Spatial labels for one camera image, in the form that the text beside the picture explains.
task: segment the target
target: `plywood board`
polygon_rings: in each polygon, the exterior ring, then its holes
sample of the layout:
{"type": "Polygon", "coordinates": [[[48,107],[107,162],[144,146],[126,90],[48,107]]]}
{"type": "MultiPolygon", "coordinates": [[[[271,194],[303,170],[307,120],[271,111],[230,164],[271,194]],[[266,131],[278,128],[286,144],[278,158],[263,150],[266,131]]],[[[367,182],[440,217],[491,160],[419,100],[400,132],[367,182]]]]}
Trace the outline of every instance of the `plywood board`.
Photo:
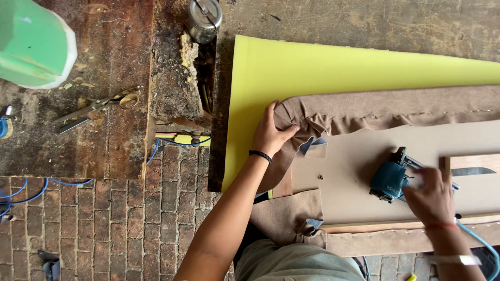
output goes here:
{"type": "MultiPolygon", "coordinates": [[[[500,222],[500,213],[464,215],[460,222],[464,225],[486,224],[500,222]]],[[[414,230],[423,229],[424,225],[417,219],[400,221],[359,222],[325,224],[319,229],[326,233],[369,233],[384,230],[414,230]]]]}
{"type": "MultiPolygon", "coordinates": [[[[393,204],[368,194],[369,184],[389,153],[407,147],[407,154],[422,164],[437,167],[444,155],[500,152],[500,120],[445,124],[429,127],[401,126],[388,130],[359,130],[325,136],[326,158],[304,158],[292,163],[293,192],[319,188],[326,225],[415,220],[408,205],[393,204]]],[[[460,176],[455,193],[462,215],[500,212],[500,174],[460,176]]]]}
{"type": "Polygon", "coordinates": [[[500,154],[445,157],[444,164],[448,170],[482,167],[500,173],[500,154]]]}

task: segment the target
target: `black braided bracelet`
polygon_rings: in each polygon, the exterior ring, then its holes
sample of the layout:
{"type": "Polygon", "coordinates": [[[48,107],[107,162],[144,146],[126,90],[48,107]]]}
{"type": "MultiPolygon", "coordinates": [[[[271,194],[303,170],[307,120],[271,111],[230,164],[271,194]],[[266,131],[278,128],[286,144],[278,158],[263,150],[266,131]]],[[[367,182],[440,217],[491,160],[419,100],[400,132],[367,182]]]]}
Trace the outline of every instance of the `black braided bracelet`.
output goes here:
{"type": "Polygon", "coordinates": [[[267,161],[269,161],[269,164],[271,164],[273,162],[273,160],[271,160],[271,157],[269,157],[264,152],[261,152],[261,151],[258,151],[258,150],[249,150],[248,151],[248,156],[250,156],[252,154],[264,157],[267,161]]]}

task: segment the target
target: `lid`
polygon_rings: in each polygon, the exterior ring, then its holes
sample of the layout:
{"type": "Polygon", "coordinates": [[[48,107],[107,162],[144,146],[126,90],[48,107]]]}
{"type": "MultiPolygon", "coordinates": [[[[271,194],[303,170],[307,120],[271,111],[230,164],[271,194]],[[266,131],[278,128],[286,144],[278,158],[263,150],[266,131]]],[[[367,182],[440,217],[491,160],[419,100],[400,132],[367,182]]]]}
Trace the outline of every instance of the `lid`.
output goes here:
{"type": "Polygon", "coordinates": [[[218,28],[222,22],[221,6],[217,0],[191,0],[189,2],[189,17],[202,28],[218,28]]]}

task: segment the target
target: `yellow foam sheet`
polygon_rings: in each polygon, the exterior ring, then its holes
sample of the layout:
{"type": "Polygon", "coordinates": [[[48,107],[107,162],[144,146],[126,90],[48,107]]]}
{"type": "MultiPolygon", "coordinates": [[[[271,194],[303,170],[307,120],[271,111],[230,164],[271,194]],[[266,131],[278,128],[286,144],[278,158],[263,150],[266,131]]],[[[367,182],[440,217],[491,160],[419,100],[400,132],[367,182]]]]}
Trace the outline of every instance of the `yellow foam sheet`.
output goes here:
{"type": "MultiPolygon", "coordinates": [[[[174,137],[175,137],[174,141],[176,143],[187,144],[187,145],[190,144],[191,140],[193,139],[190,135],[185,135],[185,134],[178,134],[178,135],[175,135],[174,137]]],[[[208,138],[210,138],[210,137],[202,135],[202,136],[199,137],[199,141],[203,142],[203,141],[207,140],[208,138]]],[[[204,143],[201,143],[200,146],[201,147],[209,147],[210,146],[210,140],[205,141],[204,143]]]]}
{"type": "Polygon", "coordinates": [[[500,63],[236,35],[222,191],[248,156],[264,108],[293,96],[500,84],[500,63]]]}

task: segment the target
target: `wooden workbench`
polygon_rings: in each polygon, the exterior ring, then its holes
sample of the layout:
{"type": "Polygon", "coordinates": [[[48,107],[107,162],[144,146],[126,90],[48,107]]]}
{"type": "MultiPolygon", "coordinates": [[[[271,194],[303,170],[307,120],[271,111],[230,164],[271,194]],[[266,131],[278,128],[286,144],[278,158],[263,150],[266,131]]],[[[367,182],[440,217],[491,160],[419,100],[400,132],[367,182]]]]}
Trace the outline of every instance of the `wooden workbench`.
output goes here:
{"type": "Polygon", "coordinates": [[[228,0],[217,36],[208,189],[224,178],[235,35],[500,62],[496,0],[228,0]]]}
{"type": "Polygon", "coordinates": [[[0,79],[0,105],[13,107],[14,126],[0,141],[0,176],[140,178],[155,118],[202,116],[179,53],[189,1],[36,2],[73,29],[78,57],[62,88],[30,90],[0,79]],[[92,112],[90,122],[57,134],[57,117],[134,86],[141,86],[137,106],[92,112]]]}

